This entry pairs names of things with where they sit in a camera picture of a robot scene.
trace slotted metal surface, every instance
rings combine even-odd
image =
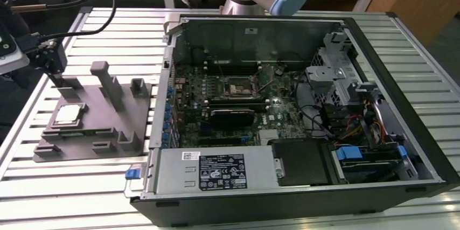
[[[96,84],[89,66],[94,60],[105,60],[120,83],[136,77],[156,85],[164,51],[162,21],[168,12],[217,14],[216,10],[118,9],[112,25],[102,33],[69,40],[65,74],[77,76],[85,85]],[[109,9],[93,9],[92,13],[81,15],[76,30],[98,28],[108,15]],[[453,167],[460,171],[458,90],[433,59],[421,53],[424,50],[413,45],[413,40],[408,40],[394,20],[382,13],[301,12],[296,15],[356,19]],[[146,124],[154,112],[154,95],[156,87]],[[30,110],[22,112],[24,121],[18,118],[8,142],[0,149],[0,155],[8,151],[0,166],[1,229],[156,229],[124,195],[124,171],[132,164],[145,162],[145,156],[50,163],[32,161],[33,148],[58,96],[42,78],[30,97]],[[150,127],[148,125],[145,140]],[[129,189],[138,191],[141,183],[130,182]],[[408,201],[377,214],[196,226],[193,229],[306,229],[326,226],[334,229],[458,229],[458,191],[460,188],[432,198]]]

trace gray 3d-printed holder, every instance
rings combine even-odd
[[[100,86],[82,86],[77,78],[65,78],[65,87],[57,88],[62,97],[34,148],[36,162],[142,153],[152,85],[142,79],[120,85],[105,61],[93,62],[90,73]]]

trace power supply label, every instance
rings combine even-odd
[[[200,156],[200,190],[246,189],[244,155]]]

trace floor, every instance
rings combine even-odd
[[[200,8],[217,8],[225,0],[196,0]],[[90,0],[86,6],[109,7],[110,0]],[[117,0],[117,5],[125,8],[162,8],[162,0]],[[185,6],[176,0],[176,6]],[[74,19],[78,8],[68,8],[46,13],[33,13],[25,17],[33,32],[50,34],[66,31]],[[460,84],[460,17],[453,18],[434,42],[428,47],[437,62],[449,73],[457,84]],[[38,82],[41,72],[26,67],[18,70],[20,78],[26,79],[29,85],[25,88],[17,86],[12,81],[0,79],[0,144],[8,134],[9,127],[21,112],[28,97]]]

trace motherboard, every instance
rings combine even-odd
[[[264,145],[265,136],[305,137],[306,129],[292,96],[296,75],[284,64],[253,69],[180,66],[176,98],[180,147]]]

